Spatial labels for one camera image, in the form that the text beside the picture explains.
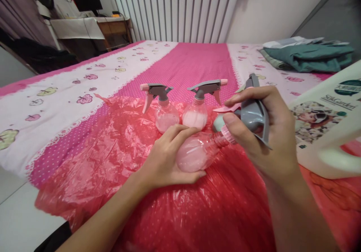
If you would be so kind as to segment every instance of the curtain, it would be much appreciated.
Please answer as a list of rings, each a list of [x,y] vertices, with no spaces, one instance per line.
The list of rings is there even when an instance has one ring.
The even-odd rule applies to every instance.
[[[0,0],[0,28],[15,39],[25,37],[55,45],[35,0]]]

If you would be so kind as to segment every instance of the baby photo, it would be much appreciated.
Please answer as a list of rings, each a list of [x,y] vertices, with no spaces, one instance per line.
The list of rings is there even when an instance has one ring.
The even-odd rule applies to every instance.
[[[346,112],[312,101],[297,105],[291,111],[296,118],[296,136],[311,144],[347,117]]]

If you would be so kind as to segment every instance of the bed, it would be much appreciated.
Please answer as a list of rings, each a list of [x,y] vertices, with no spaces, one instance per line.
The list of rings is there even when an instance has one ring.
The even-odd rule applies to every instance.
[[[330,74],[274,69],[256,44],[196,44],[140,41],[80,64],[0,89],[0,165],[37,188],[85,147],[91,128],[109,108],[95,97],[145,97],[142,83],[174,87],[169,98],[191,102],[199,82],[228,79],[221,101],[256,73],[274,85],[286,103]],[[216,106],[212,97],[205,103]],[[361,229],[360,178],[326,180],[301,167],[317,204],[342,250],[351,251]]]

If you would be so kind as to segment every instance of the white jug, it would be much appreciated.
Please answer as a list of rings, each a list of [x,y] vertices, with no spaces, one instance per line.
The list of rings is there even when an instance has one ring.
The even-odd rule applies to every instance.
[[[361,61],[302,94],[288,107],[296,118],[301,165],[328,179],[361,176],[361,158],[340,149],[361,136]]]

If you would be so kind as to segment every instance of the pink spray bottle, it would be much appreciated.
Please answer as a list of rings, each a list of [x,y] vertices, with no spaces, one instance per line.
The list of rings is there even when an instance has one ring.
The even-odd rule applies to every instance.
[[[219,105],[221,100],[219,92],[221,86],[227,85],[227,79],[212,80],[199,83],[191,88],[187,88],[190,91],[195,92],[193,103],[187,105],[183,112],[182,124],[188,127],[196,127],[203,129],[206,126],[208,113],[206,105],[204,104],[204,94],[209,93],[214,96]]]
[[[258,78],[254,73],[246,82],[245,88],[248,87],[259,87]],[[248,99],[235,104],[233,107],[223,107],[214,111],[233,112],[265,146],[271,149],[268,144],[268,113],[261,100]],[[219,150],[229,143],[236,144],[236,141],[223,122],[220,131],[214,134],[199,132],[186,139],[177,153],[177,165],[184,172],[206,169],[213,163]]]
[[[179,124],[178,110],[169,102],[167,96],[172,89],[173,87],[155,83],[140,85],[140,90],[148,92],[143,114],[148,110],[152,100],[159,96],[158,106],[155,111],[155,126],[161,134],[164,134],[170,126]]]

